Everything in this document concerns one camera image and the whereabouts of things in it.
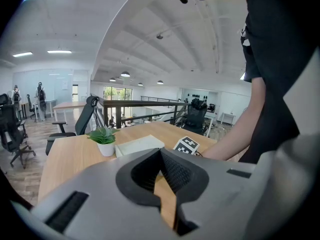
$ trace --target white pot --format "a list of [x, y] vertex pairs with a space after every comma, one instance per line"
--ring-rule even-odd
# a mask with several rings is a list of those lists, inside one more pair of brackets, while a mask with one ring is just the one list
[[115, 153], [115, 143], [110, 143], [110, 144], [99, 144], [97, 143], [98, 148], [101, 152], [101, 154], [104, 157], [111, 157]]

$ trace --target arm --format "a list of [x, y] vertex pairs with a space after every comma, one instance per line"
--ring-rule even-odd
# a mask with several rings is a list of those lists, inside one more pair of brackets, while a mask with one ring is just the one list
[[266, 85], [262, 77], [252, 79], [249, 106], [231, 131], [202, 155], [206, 158], [228, 160], [247, 148], [265, 103]]

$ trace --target black t-shirt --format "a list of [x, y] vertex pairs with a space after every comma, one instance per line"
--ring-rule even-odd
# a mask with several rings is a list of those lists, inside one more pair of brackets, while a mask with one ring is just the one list
[[316, 1], [247, 0], [248, 16], [241, 32], [244, 80], [261, 77], [266, 94], [250, 147], [240, 162], [256, 164], [262, 153], [299, 134], [283, 97], [319, 45]]

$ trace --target window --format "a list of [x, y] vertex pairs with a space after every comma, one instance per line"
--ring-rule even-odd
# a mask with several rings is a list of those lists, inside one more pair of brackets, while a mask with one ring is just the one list
[[78, 102], [78, 101], [79, 101], [79, 97], [78, 97], [78, 85], [77, 85], [77, 84], [73, 84], [73, 85], [72, 85], [72, 101], [73, 101], [73, 102]]
[[[103, 98], [107, 101], [131, 101], [132, 100], [132, 89], [122, 87], [111, 87], [105, 86], [103, 91]], [[124, 114], [126, 118], [131, 117], [131, 107], [122, 107], [121, 115]], [[116, 108], [109, 107], [107, 109], [108, 118], [111, 116], [116, 118]]]

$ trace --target potted plant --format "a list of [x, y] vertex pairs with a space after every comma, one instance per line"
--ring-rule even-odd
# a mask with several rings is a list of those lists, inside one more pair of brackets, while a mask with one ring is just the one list
[[115, 141], [116, 136], [115, 132], [118, 132], [117, 129], [109, 128], [97, 128], [96, 130], [87, 133], [88, 139], [96, 142], [101, 154], [104, 157], [111, 157], [115, 153]]

